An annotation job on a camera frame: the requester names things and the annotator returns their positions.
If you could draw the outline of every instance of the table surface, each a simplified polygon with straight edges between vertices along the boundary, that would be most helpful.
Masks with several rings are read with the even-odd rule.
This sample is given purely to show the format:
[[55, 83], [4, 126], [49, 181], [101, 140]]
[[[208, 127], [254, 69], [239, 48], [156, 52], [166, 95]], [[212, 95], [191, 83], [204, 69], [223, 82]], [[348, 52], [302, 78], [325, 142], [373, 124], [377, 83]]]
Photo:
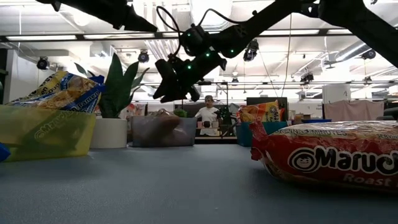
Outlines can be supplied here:
[[396, 198], [273, 179], [248, 148], [90, 151], [0, 164], [0, 223], [396, 223]]

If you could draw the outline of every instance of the red noodle package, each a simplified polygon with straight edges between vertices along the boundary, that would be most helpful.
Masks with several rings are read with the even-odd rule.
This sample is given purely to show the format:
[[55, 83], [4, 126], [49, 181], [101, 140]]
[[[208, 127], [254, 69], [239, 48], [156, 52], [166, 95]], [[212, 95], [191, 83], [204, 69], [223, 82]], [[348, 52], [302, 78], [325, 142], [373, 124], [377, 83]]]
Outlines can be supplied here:
[[301, 183], [398, 190], [398, 123], [352, 121], [289, 126], [267, 135], [252, 123], [252, 159]]

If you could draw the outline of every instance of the person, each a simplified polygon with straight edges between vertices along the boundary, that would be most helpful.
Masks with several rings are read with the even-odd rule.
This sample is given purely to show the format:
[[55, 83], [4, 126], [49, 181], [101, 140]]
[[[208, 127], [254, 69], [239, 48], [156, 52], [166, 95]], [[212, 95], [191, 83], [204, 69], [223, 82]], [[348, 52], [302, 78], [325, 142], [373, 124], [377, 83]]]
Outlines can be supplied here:
[[[198, 113], [195, 115], [196, 118], [201, 118], [202, 122], [209, 121], [210, 127], [214, 121], [218, 121], [221, 124], [221, 118], [217, 118], [216, 112], [218, 111], [217, 108], [213, 106], [214, 100], [213, 97], [208, 95], [205, 97], [206, 106], [204, 108], [200, 108]], [[200, 135], [205, 136], [219, 136], [220, 132], [218, 129], [202, 129], [200, 130]]]

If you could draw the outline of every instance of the white shirt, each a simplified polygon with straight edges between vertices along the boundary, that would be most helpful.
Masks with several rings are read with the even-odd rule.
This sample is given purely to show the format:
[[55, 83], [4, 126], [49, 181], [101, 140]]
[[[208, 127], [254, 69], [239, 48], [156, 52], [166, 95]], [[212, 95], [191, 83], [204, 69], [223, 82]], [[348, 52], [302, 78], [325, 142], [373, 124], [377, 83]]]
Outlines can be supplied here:
[[[201, 121], [209, 121], [210, 122], [210, 127], [212, 125], [212, 122], [218, 121], [217, 120], [217, 114], [215, 112], [218, 111], [217, 108], [200, 108], [198, 113], [195, 115], [196, 118], [201, 118]], [[200, 130], [200, 134], [207, 134], [209, 136], [219, 136], [220, 133], [218, 129], [202, 129]]]

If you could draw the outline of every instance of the plastic bin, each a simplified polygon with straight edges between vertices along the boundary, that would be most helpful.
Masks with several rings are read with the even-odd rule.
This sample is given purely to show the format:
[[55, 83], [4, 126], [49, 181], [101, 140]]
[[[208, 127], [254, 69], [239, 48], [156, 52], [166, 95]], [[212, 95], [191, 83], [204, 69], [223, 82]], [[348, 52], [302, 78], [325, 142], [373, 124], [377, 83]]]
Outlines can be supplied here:
[[87, 155], [94, 125], [94, 114], [0, 105], [6, 162]]
[[133, 116], [131, 127], [133, 147], [193, 146], [197, 119], [175, 116]]
[[[240, 146], [251, 147], [253, 134], [249, 128], [250, 123], [251, 122], [242, 122], [236, 126], [236, 137]], [[262, 125], [266, 129], [267, 134], [272, 134], [281, 128], [287, 127], [285, 121], [263, 122]]]
[[331, 122], [331, 119], [310, 119], [310, 120], [303, 120], [304, 124], [308, 123], [327, 123]]

